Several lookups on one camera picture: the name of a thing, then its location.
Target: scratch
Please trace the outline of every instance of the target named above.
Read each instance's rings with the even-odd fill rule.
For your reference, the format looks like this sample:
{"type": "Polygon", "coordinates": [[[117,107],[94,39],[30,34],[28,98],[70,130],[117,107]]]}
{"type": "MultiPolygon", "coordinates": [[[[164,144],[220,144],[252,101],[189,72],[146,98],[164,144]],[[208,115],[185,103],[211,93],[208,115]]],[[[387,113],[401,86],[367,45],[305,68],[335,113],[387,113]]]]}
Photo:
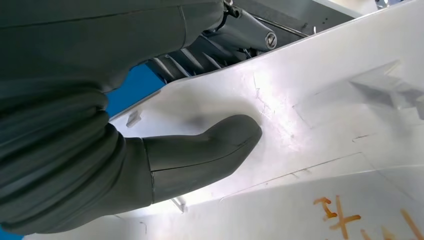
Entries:
{"type": "Polygon", "coordinates": [[[327,164],[327,163],[331,163],[331,162],[333,162],[333,161],[336,161],[336,160],[339,160],[339,159],[343,159],[343,158],[346,158],[346,157],[350,157],[350,156],[353,156],[353,155],[357,155],[357,154],[362,154],[362,152],[361,152],[361,151],[359,151],[359,152],[351,153],[351,154],[348,154],[348,155],[345,155],[345,156],[337,157],[337,158],[334,158],[334,159],[331,159],[331,160],[328,160],[328,161],[325,161],[325,162],[318,163],[318,164],[313,165],[313,166],[305,167],[305,168],[302,168],[302,169],[297,170],[297,171],[294,171],[294,172],[290,172],[290,173],[287,173],[287,174],[284,174],[284,175],[281,175],[281,176],[277,176],[277,177],[271,178],[271,179],[269,179],[269,180],[266,180],[266,181],[263,181],[263,182],[257,183],[257,184],[255,184],[255,185],[250,186],[250,187],[246,187],[246,188],[244,188],[244,189],[241,189],[241,190],[235,191],[235,192],[233,192],[233,193],[230,193],[230,194],[228,194],[228,195],[226,195],[226,196],[223,196],[223,197],[219,200],[219,202],[221,202],[222,200],[224,200],[224,199],[226,199],[226,198],[228,198],[228,197],[231,197],[231,196],[233,196],[233,195],[235,195],[235,194],[241,193],[241,192],[243,192],[243,191],[246,191],[246,190],[249,190],[249,189],[251,189],[251,188],[257,187],[257,186],[259,186],[259,185],[266,184],[266,183],[269,183],[269,182],[271,182],[271,181],[274,181],[274,180],[277,180],[277,179],[280,179],[280,178],[284,178],[284,177],[286,177],[286,176],[288,176],[288,175],[294,175],[295,173],[298,173],[298,172],[301,172],[301,171],[309,171],[308,169],[310,169],[310,168],[318,167],[318,166],[320,166],[320,165],[324,165],[324,164],[327,164]]]}
{"type": "Polygon", "coordinates": [[[305,168],[303,171],[307,172],[308,174],[312,173],[308,168],[305,168]]]}
{"type": "Polygon", "coordinates": [[[369,136],[372,136],[372,135],[375,135],[375,133],[367,134],[367,135],[363,135],[363,136],[357,136],[355,138],[352,138],[352,142],[356,143],[356,141],[355,141],[356,139],[366,138],[366,137],[369,137],[369,136]]]}
{"type": "Polygon", "coordinates": [[[145,224],[144,222],[140,222],[140,224],[143,224],[144,225],[144,235],[147,235],[147,224],[145,224]]]}

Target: orange marking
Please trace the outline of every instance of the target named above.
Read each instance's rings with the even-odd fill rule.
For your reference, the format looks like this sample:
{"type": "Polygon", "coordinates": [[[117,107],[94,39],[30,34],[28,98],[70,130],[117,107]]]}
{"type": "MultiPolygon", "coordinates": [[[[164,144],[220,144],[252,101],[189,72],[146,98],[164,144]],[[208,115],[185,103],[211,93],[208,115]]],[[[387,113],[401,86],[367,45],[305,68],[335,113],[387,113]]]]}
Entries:
{"type": "Polygon", "coordinates": [[[381,232],[383,233],[384,240],[396,240],[396,237],[393,233],[391,233],[387,228],[381,226],[381,232]]]}
{"type": "Polygon", "coordinates": [[[324,216],[322,219],[324,221],[327,221],[327,219],[331,219],[331,218],[335,218],[337,217],[337,213],[335,212],[331,212],[329,207],[327,206],[327,204],[331,204],[331,201],[329,199],[327,199],[326,197],[321,197],[316,199],[315,201],[313,201],[313,204],[319,204],[321,203],[322,208],[324,209],[326,216],[324,216]]]}
{"type": "Polygon", "coordinates": [[[353,215],[348,217],[343,217],[343,210],[342,210],[342,204],[340,203],[340,196],[335,196],[335,204],[337,206],[337,213],[338,213],[338,220],[339,222],[335,225],[330,226],[331,230],[336,230],[338,228],[341,228],[341,234],[343,235],[344,239],[349,239],[348,230],[346,229],[346,224],[355,220],[361,219],[361,216],[359,215],[353,215]]]}
{"type": "Polygon", "coordinates": [[[367,232],[364,229],[360,230],[360,234],[362,234],[363,240],[371,240],[370,236],[368,236],[367,232]]]}
{"type": "Polygon", "coordinates": [[[415,222],[412,220],[410,214],[403,208],[400,209],[400,213],[402,214],[403,218],[405,219],[406,223],[411,228],[413,234],[418,240],[424,240],[423,235],[421,234],[420,230],[418,229],[417,225],[415,225],[415,222]]]}

